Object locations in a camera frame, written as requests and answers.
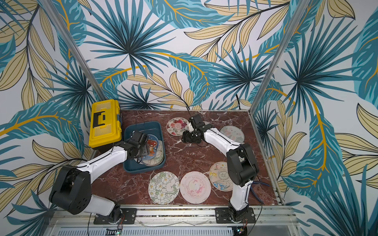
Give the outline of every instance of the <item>toolbox handle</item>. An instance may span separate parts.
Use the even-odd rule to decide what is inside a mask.
[[[98,117],[99,117],[99,116],[101,115],[101,113],[103,113],[103,112],[105,112],[105,111],[99,111],[99,112],[96,112],[96,113],[93,114],[93,126],[92,126],[92,128],[95,128],[95,127],[98,127],[98,126],[101,126],[101,125],[105,125],[105,124],[103,124],[103,123],[101,123],[101,124],[98,123]]]

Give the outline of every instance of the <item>tropical leaf wallpaper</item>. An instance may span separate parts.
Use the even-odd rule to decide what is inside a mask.
[[[268,164],[304,235],[378,235],[378,2],[302,19],[253,114]]]
[[[122,109],[232,110],[251,106],[299,0],[52,2]],[[256,101],[280,190],[311,212],[300,216],[308,234],[377,229],[366,194],[378,188],[377,5],[356,5],[310,0]],[[37,236],[57,210],[60,168],[91,156],[98,95],[38,0],[0,0],[0,29],[0,224]]]

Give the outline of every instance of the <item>black mounting plate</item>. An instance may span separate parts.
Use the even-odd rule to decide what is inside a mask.
[[[245,213],[245,219],[248,220],[248,224],[254,224],[256,222],[255,214],[253,209],[248,207],[247,213]],[[235,222],[230,220],[228,213],[228,207],[217,207],[215,208],[215,218],[217,224],[234,224]]]
[[[122,214],[125,215],[123,220],[123,225],[133,225],[135,222],[136,208],[121,208]],[[93,221],[95,225],[110,225],[106,216],[96,215],[96,218]]]

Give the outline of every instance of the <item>round coaster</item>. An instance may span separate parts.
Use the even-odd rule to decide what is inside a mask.
[[[177,176],[169,171],[156,174],[148,185],[148,194],[156,204],[168,204],[173,201],[180,189]]]
[[[227,162],[217,162],[211,166],[209,171],[211,183],[220,191],[232,191],[233,182],[228,176]]]
[[[149,167],[159,165],[164,159],[163,142],[159,140],[159,147],[156,152],[156,156],[150,160],[142,160],[141,164]]]
[[[223,127],[222,129],[220,129],[220,132],[224,134],[227,138],[235,142],[238,142],[238,143],[244,142],[244,133],[238,127],[227,125]]]
[[[153,134],[148,134],[147,135],[147,152],[148,155],[143,157],[143,160],[150,160],[154,157],[156,157],[156,153],[159,148],[159,139],[153,135]]]
[[[180,183],[180,192],[185,200],[200,204],[210,196],[211,185],[206,175],[192,171],[184,175]]]
[[[168,121],[167,131],[170,135],[181,136],[185,130],[188,130],[189,121],[182,117],[176,117]]]

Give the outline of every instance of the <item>robotic arm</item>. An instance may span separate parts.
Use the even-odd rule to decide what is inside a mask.
[[[184,131],[182,142],[200,143],[202,140],[212,144],[227,157],[228,174],[234,183],[229,202],[229,216],[233,222],[243,220],[248,212],[250,186],[259,172],[251,146],[240,144],[224,136],[211,124],[205,124],[200,115],[190,118],[189,131]]]

